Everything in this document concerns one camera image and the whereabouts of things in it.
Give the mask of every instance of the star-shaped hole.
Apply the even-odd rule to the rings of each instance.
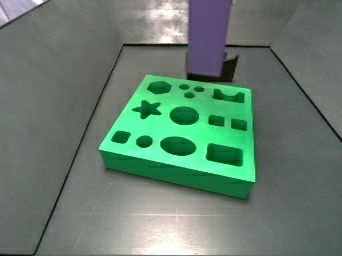
[[[162,112],[158,110],[158,107],[160,106],[160,102],[158,103],[148,103],[146,100],[142,101],[142,106],[138,108],[133,108],[132,111],[140,112],[140,118],[146,119],[150,115],[160,116]]]

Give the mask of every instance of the circular hole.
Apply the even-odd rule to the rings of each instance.
[[[184,96],[186,98],[192,99],[195,97],[195,94],[192,92],[187,92]]]
[[[196,87],[194,88],[194,90],[195,90],[196,92],[204,92],[204,88],[203,88],[202,86],[196,86]]]
[[[179,125],[191,125],[198,121],[199,114],[194,108],[178,107],[171,110],[170,118]]]
[[[152,145],[152,138],[150,136],[142,136],[136,140],[136,145],[140,148],[147,148]]]
[[[182,90],[187,90],[187,89],[190,88],[190,86],[188,86],[187,84],[180,84],[180,85],[179,85],[179,88],[180,88]]]

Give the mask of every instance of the metal surface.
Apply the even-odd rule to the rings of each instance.
[[[15,19],[48,0],[0,0],[9,20]]]
[[[231,9],[228,43],[268,46],[302,0],[243,0]],[[186,0],[105,0],[127,44],[187,43]]]
[[[341,142],[270,50],[230,52],[255,95],[250,199],[104,169],[97,147],[144,75],[186,77],[186,48],[125,47],[39,254],[342,254]]]
[[[0,30],[0,254],[33,253],[121,42],[92,0]]]
[[[342,2],[306,1],[272,49],[342,137]]]
[[[0,27],[9,21],[0,1]]]

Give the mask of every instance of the oval hole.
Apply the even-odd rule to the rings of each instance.
[[[171,155],[187,156],[196,151],[195,143],[182,137],[167,137],[160,142],[162,149]]]

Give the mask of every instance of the rectangular hole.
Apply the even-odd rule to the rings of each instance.
[[[242,131],[247,131],[247,122],[240,119],[231,119],[231,128]]]
[[[223,116],[215,116],[210,115],[208,116],[208,124],[214,126],[224,126],[224,117]]]
[[[207,147],[207,156],[208,161],[228,164],[234,166],[243,165],[243,151],[238,148],[232,148],[228,146],[208,144]]]

